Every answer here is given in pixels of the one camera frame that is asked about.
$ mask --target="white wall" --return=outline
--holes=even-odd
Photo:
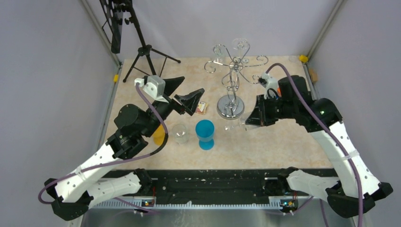
[[[401,1],[345,3],[312,58],[321,96],[334,101],[369,169],[394,193],[369,214],[399,226],[401,199]]]
[[[99,0],[89,2],[103,24]],[[250,55],[307,54],[335,3],[336,0],[133,1],[147,44],[174,57],[209,57],[214,44],[231,47],[235,38],[249,40]],[[124,23],[120,60],[135,58],[138,47],[134,25]]]
[[[8,1],[0,31],[0,226],[66,226],[37,194],[94,152],[117,69],[78,0]]]

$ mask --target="yellow cup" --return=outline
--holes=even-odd
[[[153,142],[154,142],[156,145],[159,145],[159,146],[162,145],[165,134],[166,134],[166,133],[164,132],[163,126],[160,125],[160,126],[156,129],[156,131],[153,133]]]

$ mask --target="table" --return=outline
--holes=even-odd
[[[261,75],[273,63],[284,64],[291,75],[305,77],[301,62],[291,62],[288,56],[268,56],[269,62],[261,67],[246,68],[245,76],[249,80],[252,75]],[[136,67],[144,71],[150,71],[146,59],[140,59]],[[160,72],[164,59],[154,59],[156,72]],[[275,125],[261,127],[251,131],[237,129],[226,131],[228,120],[219,116],[216,111],[217,101],[226,94],[221,84],[221,78],[228,73],[225,67],[222,71],[209,74],[204,70],[204,64],[209,58],[181,58],[181,64],[174,61],[166,61],[162,78],[175,78],[185,76],[184,82],[173,93],[186,95],[191,91],[204,88],[205,93],[201,101],[209,104],[205,115],[188,114],[179,115],[172,112],[166,120],[168,129],[178,123],[184,124],[190,132],[189,141],[186,144],[177,144],[170,137],[165,148],[154,156],[126,163],[117,169],[270,169],[286,168],[294,166],[298,168],[332,168],[320,145],[310,136],[304,127],[295,123],[295,120],[279,120]],[[121,77],[128,72],[133,60],[124,62]],[[285,76],[279,67],[271,73],[273,77],[280,79]],[[121,107],[126,104],[135,104],[146,110],[147,106],[135,90],[135,78],[143,77],[143,73],[133,70],[126,83],[119,80],[113,108],[106,131],[106,139],[115,133],[117,127],[113,120]],[[240,78],[240,88],[237,92],[245,103],[245,112],[253,110],[256,95],[263,94],[261,85],[252,85]],[[215,146],[204,151],[199,148],[195,133],[195,125],[202,119],[209,119],[215,125]],[[152,138],[145,138],[149,145],[139,155],[149,153],[158,146]]]

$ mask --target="blue cup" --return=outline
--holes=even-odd
[[[209,120],[201,120],[195,127],[196,135],[199,139],[199,147],[203,150],[210,150],[214,146],[214,125]]]

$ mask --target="black tripod stand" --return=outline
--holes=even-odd
[[[137,63],[139,57],[141,57],[141,56],[146,56],[146,59],[148,60],[150,71],[152,72],[152,75],[157,75],[156,71],[155,71],[155,68],[153,67],[152,60],[150,59],[150,51],[153,51],[153,52],[158,53],[158,54],[160,54],[160,55],[165,57],[162,69],[161,69],[160,74],[159,74],[160,77],[162,75],[162,72],[163,72],[163,69],[164,69],[164,65],[166,64],[167,58],[169,58],[169,59],[171,59],[173,61],[176,61],[178,63],[181,63],[180,60],[172,58],[172,57],[168,56],[165,53],[162,53],[162,52],[160,52],[158,50],[153,49],[152,45],[149,45],[149,44],[146,45],[145,39],[143,38],[142,32],[140,30],[139,21],[138,21],[137,15],[135,14],[134,8],[132,6],[126,6],[126,10],[131,13],[131,17],[130,17],[130,19],[125,19],[125,23],[126,24],[130,24],[130,23],[134,24],[134,26],[135,26],[135,28],[137,30],[138,36],[139,36],[140,43],[142,44],[142,47],[138,48],[138,55],[135,58],[134,63],[131,65],[130,70],[128,71],[127,75],[122,80],[124,83],[127,81],[127,78],[130,75],[132,69],[136,69],[136,70],[138,70],[140,72],[145,73],[144,71],[142,71],[142,70],[140,70],[140,69],[135,67],[135,64]]]

